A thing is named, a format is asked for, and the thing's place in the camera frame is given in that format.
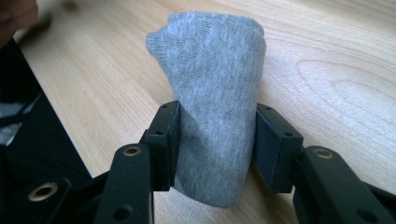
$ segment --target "wood grain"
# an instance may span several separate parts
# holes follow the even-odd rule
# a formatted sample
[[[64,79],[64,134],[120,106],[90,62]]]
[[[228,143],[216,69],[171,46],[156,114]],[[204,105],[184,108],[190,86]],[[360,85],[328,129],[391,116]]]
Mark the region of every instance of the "wood grain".
[[[304,145],[339,152],[357,175],[396,193],[396,2],[39,0],[52,25],[23,52],[92,175],[137,142],[172,90],[145,39],[179,11],[245,15],[265,31],[260,103]],[[256,172],[241,202],[218,209],[177,191],[156,194],[158,223],[296,223],[291,195]]]

